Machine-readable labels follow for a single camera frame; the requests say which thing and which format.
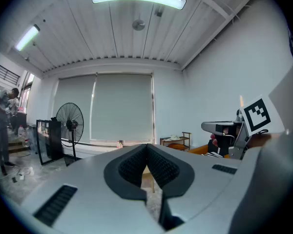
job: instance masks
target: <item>small wooden shelf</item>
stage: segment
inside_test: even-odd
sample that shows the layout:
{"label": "small wooden shelf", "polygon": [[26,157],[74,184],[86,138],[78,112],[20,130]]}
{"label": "small wooden shelf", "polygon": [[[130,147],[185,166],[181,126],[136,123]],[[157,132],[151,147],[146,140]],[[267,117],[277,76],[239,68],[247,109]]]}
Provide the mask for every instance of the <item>small wooden shelf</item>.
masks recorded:
{"label": "small wooden shelf", "polygon": [[[183,144],[176,143],[176,146],[174,147],[174,149],[180,150],[180,151],[184,151],[185,149],[190,150],[190,134],[191,133],[187,133],[187,132],[182,132],[182,133],[183,133],[183,136],[179,137],[180,139],[177,139],[177,140],[165,140],[163,138],[160,138],[160,144],[165,146],[165,143],[173,143],[173,142],[183,141]],[[188,146],[185,145],[185,140],[188,140]]]}

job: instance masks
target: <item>black rubber pad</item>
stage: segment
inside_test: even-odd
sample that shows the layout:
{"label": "black rubber pad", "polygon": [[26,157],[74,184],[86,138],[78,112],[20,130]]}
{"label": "black rubber pad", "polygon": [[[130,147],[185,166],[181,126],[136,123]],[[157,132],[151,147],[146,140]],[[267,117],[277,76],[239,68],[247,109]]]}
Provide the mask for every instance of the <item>black rubber pad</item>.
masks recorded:
{"label": "black rubber pad", "polygon": [[76,191],[75,187],[63,185],[34,216],[47,226],[52,226]]}
{"label": "black rubber pad", "polygon": [[182,196],[194,180],[194,170],[188,163],[153,145],[141,144],[106,165],[105,182],[121,198],[146,202],[147,194],[140,188],[146,165],[165,198]]}
{"label": "black rubber pad", "polygon": [[235,172],[237,170],[236,168],[223,166],[223,165],[213,165],[212,168],[215,169],[215,170],[222,171],[224,173],[228,173],[228,174],[235,174]]}

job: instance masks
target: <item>white wall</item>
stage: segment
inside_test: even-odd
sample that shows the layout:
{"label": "white wall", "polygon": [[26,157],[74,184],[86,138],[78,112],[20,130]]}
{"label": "white wall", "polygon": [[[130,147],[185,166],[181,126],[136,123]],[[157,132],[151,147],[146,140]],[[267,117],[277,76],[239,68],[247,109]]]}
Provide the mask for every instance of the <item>white wall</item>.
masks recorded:
{"label": "white wall", "polygon": [[181,136],[188,132],[186,116],[187,93],[180,71],[154,71],[155,138],[160,144],[161,137]]}
{"label": "white wall", "polygon": [[[203,121],[234,120],[239,96],[248,102],[268,95],[289,71],[286,20],[272,0],[251,0],[251,7],[228,27],[184,70],[192,144],[207,144],[210,134]],[[283,131],[276,122],[272,132]]]}
{"label": "white wall", "polygon": [[22,77],[23,73],[25,72],[25,69],[18,66],[14,62],[12,62],[10,59],[8,59],[2,53],[0,53],[0,65],[3,66],[4,68],[6,68],[7,70],[13,72],[14,74],[20,76],[17,85],[14,85],[14,84],[8,82],[7,80],[0,78],[0,86],[4,87],[6,89],[9,89],[9,90],[11,90],[12,88],[15,88],[15,87],[19,88],[21,86],[21,77]]}
{"label": "white wall", "polygon": [[[127,66],[83,68],[75,71],[62,72],[51,78],[34,78],[28,98],[27,122],[36,124],[37,119],[50,119],[54,101],[54,95],[59,78],[77,75],[95,74],[96,72],[134,72],[153,73],[154,81],[154,101],[155,101],[155,138],[159,143],[159,138],[172,134],[180,135],[184,128],[184,83],[183,75],[180,71],[156,68],[130,69]],[[92,148],[93,151],[102,152],[102,148]]]}
{"label": "white wall", "polygon": [[0,65],[18,76],[22,76],[24,71],[23,67],[18,66],[2,53],[0,53]]}
{"label": "white wall", "polygon": [[36,124],[37,119],[51,119],[57,78],[39,79],[34,77],[27,105],[27,122]]}

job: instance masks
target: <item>glass display case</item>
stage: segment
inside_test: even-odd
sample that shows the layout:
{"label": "glass display case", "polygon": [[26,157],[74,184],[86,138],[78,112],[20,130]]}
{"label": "glass display case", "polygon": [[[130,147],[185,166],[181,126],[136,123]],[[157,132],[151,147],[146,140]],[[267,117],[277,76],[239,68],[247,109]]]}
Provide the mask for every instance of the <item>glass display case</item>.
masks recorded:
{"label": "glass display case", "polygon": [[37,148],[41,165],[63,157],[61,122],[37,120]]}

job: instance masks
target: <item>window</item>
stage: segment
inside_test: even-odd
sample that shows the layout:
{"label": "window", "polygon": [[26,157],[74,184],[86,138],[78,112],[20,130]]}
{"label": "window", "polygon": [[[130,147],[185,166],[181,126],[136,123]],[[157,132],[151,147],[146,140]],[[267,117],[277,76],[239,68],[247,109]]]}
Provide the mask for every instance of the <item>window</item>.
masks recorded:
{"label": "window", "polygon": [[92,106],[91,140],[144,143],[153,138],[152,76],[98,75]]}
{"label": "window", "polygon": [[152,76],[100,74],[60,79],[52,116],[75,103],[84,118],[80,143],[116,146],[154,142]]}
{"label": "window", "polygon": [[28,85],[28,84],[30,84],[31,82],[33,82],[33,80],[34,80],[34,75],[33,74],[30,74],[30,76],[28,77],[28,79],[27,79],[27,83],[26,83],[26,85]]}
{"label": "window", "polygon": [[23,111],[26,113],[27,109],[27,103],[28,103],[28,96],[31,89],[31,86],[33,84],[34,75],[31,73],[27,73],[22,89],[21,89],[21,95],[20,95],[20,111]]}

